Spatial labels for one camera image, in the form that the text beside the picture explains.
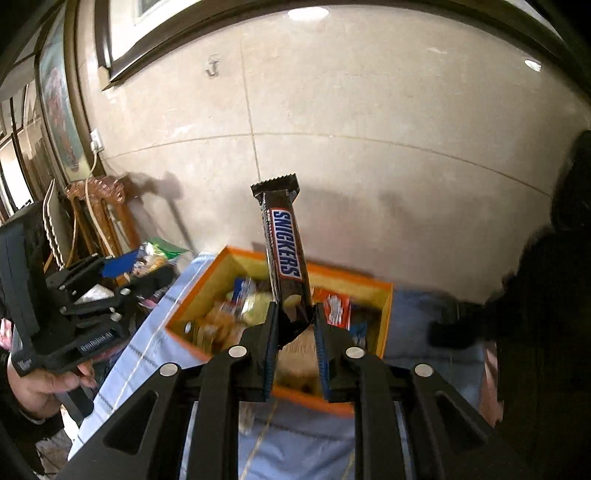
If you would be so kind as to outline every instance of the chocolate bar wrapper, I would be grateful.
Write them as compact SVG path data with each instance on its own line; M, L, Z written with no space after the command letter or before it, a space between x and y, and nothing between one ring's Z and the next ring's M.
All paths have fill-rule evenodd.
M285 344L312 321L310 282L292 203L300 188L295 174L251 188L261 205L273 299L290 321L289 338L280 339Z

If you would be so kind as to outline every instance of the human hand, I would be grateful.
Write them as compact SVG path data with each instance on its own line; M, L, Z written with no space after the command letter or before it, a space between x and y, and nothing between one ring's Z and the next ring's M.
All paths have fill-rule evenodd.
M47 370L37 369L24 377L19 377L10 357L7 368L8 384L25 413L39 420L48 419L60 411L61 402L57 399L56 393L74 390L80 385L96 388L92 361L78 365L78 370L79 375L74 372L56 375Z

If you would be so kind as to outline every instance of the tile wall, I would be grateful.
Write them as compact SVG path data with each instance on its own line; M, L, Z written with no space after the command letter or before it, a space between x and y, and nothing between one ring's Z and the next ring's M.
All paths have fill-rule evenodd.
M548 221L557 172L591 118L543 60L381 7L248 21L103 92L93 4L80 2L79 74L105 168L144 192L143 234L199 251L263 243L249 185L295 171L307 257L484 300Z

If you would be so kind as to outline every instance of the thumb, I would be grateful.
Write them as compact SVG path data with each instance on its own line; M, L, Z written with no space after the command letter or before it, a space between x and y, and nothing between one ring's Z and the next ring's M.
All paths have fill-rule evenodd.
M77 375L72 372L56 375L46 370L37 370L32 375L35 378L30 379L30 388L39 393L52 394L67 392L80 385Z

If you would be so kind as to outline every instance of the cardboard box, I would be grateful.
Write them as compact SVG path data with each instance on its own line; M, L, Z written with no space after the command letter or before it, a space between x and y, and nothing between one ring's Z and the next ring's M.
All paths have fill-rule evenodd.
M393 285L336 268L322 267L312 263L307 263L307 267L311 287L324 287L350 295L355 298L356 303L382 311L379 329L374 332L376 341L374 342L375 351L372 352L381 358L384 355L388 336ZM196 358L207 361L210 355L191 343L193 332L185 333L186 324L205 316L213 307L215 300L223 300L226 293L233 289L236 277L252 277L257 280L268 278L267 256L264 253L249 252L238 248L224 248L178 306L166 325L171 337ZM329 404L321 397L277 385L274 386L272 394L274 397L287 399L315 410L341 416L353 415L353 407L350 404Z

